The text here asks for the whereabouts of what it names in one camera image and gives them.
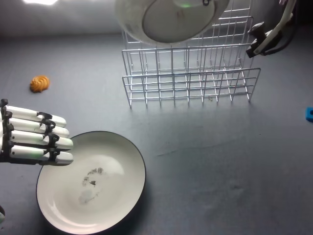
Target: wall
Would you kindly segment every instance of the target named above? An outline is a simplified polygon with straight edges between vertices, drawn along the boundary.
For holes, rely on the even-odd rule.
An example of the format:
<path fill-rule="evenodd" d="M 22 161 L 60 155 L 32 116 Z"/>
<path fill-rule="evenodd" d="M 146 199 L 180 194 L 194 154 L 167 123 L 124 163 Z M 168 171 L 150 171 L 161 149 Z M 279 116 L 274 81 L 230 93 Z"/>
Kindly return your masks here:
<path fill-rule="evenodd" d="M 275 24 L 281 9 L 278 0 L 252 0 L 255 22 Z M 234 8 L 248 0 L 235 0 Z M 0 36 L 42 36 L 118 33 L 114 0 L 59 0 L 54 5 L 25 4 L 23 0 L 0 1 Z"/>

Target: brown swirl object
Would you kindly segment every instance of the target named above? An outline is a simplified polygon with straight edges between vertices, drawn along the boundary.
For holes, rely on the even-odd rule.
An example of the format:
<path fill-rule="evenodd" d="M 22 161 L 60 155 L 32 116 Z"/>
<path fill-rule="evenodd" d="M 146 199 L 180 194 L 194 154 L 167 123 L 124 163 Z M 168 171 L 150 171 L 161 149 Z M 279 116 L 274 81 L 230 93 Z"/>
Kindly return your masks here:
<path fill-rule="evenodd" d="M 47 90 L 50 85 L 50 80 L 44 75 L 39 75 L 33 78 L 30 83 L 32 92 L 42 92 Z"/>

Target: wire basket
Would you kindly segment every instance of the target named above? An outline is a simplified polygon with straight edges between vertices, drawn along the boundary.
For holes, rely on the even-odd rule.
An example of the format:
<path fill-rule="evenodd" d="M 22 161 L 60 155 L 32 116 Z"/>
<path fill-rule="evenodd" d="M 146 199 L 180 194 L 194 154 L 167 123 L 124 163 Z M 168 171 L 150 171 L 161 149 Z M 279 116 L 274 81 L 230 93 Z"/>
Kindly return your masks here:
<path fill-rule="evenodd" d="M 152 47 L 124 32 L 122 80 L 129 106 L 133 101 L 148 105 L 166 99 L 232 101 L 238 95 L 250 101 L 261 69 L 253 68 L 253 59 L 246 56 L 247 32 L 253 25 L 251 1 L 235 5 L 238 2 L 231 0 L 211 29 L 177 47 Z"/>

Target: blue block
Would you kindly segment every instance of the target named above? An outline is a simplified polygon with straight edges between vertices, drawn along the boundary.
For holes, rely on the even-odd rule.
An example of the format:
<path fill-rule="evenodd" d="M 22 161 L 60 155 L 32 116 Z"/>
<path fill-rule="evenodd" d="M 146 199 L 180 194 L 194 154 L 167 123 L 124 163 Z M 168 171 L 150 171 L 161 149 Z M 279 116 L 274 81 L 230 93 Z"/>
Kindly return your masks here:
<path fill-rule="evenodd" d="M 310 122 L 313 122 L 313 108 L 312 107 L 307 108 L 305 112 L 305 119 Z"/>

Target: plate rim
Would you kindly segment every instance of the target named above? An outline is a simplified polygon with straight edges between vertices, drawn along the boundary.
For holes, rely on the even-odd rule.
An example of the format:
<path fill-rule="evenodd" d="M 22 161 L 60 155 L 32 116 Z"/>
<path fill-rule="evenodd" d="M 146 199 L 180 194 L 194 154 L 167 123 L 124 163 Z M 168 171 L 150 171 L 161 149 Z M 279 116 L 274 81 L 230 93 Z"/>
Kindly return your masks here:
<path fill-rule="evenodd" d="M 118 221 L 116 224 L 112 225 L 111 227 L 109 227 L 109 228 L 107 228 L 107 229 L 104 229 L 104 230 L 101 230 L 101 231 L 97 231 L 97 232 L 94 232 L 94 233 L 91 233 L 91 234 L 85 234 L 85 235 L 94 235 L 94 234 L 102 233 L 102 232 L 104 232 L 104 231 L 111 230 L 111 229 L 115 228 L 116 226 L 118 226 L 122 221 L 124 221 L 124 220 L 126 219 L 126 217 L 128 217 L 128 215 L 131 214 L 132 211 L 133 211 L 133 210 L 135 209 L 135 207 L 137 206 L 137 204 L 138 204 L 138 202 L 139 202 L 139 200 L 140 200 L 140 198 L 141 198 L 141 196 L 142 196 L 142 193 L 143 193 L 144 189 L 146 188 L 146 179 L 147 179 L 146 163 L 145 163 L 145 160 L 144 160 L 144 158 L 143 158 L 143 156 L 142 156 L 140 150 L 137 148 L 137 146 L 136 146 L 132 141 L 130 141 L 128 138 L 124 137 L 123 135 L 120 135 L 120 134 L 115 133 L 115 132 L 112 132 L 112 131 L 88 131 L 88 132 L 83 132 L 83 133 L 81 133 L 81 134 L 78 134 L 78 135 L 76 135 L 76 136 L 73 136 L 73 137 L 71 137 L 70 139 L 73 139 L 73 138 L 75 138 L 75 137 L 77 137 L 77 136 L 80 136 L 80 135 L 89 134 L 89 133 L 95 133 L 95 132 L 111 133 L 111 134 L 115 134 L 115 135 L 121 136 L 121 137 L 123 137 L 124 139 L 128 140 L 128 141 L 137 149 L 137 151 L 139 152 L 139 154 L 140 154 L 140 156 L 141 156 L 141 159 L 142 159 L 142 162 L 143 162 L 143 166 L 144 166 L 144 169 L 145 169 L 145 179 L 144 179 L 143 188 L 142 188 L 142 191 L 141 191 L 141 193 L 140 193 L 140 196 L 139 196 L 138 200 L 137 200 L 136 203 L 134 204 L 133 208 L 132 208 L 120 221 Z M 42 212 L 42 210 L 41 210 L 41 208 L 40 208 L 40 206 L 39 206 L 39 202 L 38 202 L 38 180 L 39 180 L 39 177 L 40 177 L 40 174 L 41 174 L 41 171 L 42 171 L 43 167 L 44 167 L 44 165 L 41 167 L 41 169 L 40 169 L 40 171 L 39 171 L 39 174 L 38 174 L 38 177 L 37 177 L 37 182 L 36 182 L 36 202 L 37 202 L 37 206 L 38 206 L 38 208 L 39 208 L 40 214 L 41 214 L 42 217 L 45 219 L 45 221 L 47 221 L 48 224 L 49 224 L 50 226 L 52 226 L 54 229 L 57 229 L 57 230 L 59 230 L 59 231 L 61 231 L 61 232 L 63 232 L 63 233 L 69 234 L 68 232 L 63 231 L 63 230 L 61 230 L 61 229 L 55 227 L 54 225 L 52 225 L 52 224 L 50 223 L 50 221 L 48 221 L 47 218 L 44 216 L 44 214 L 43 214 L 43 212 Z"/>

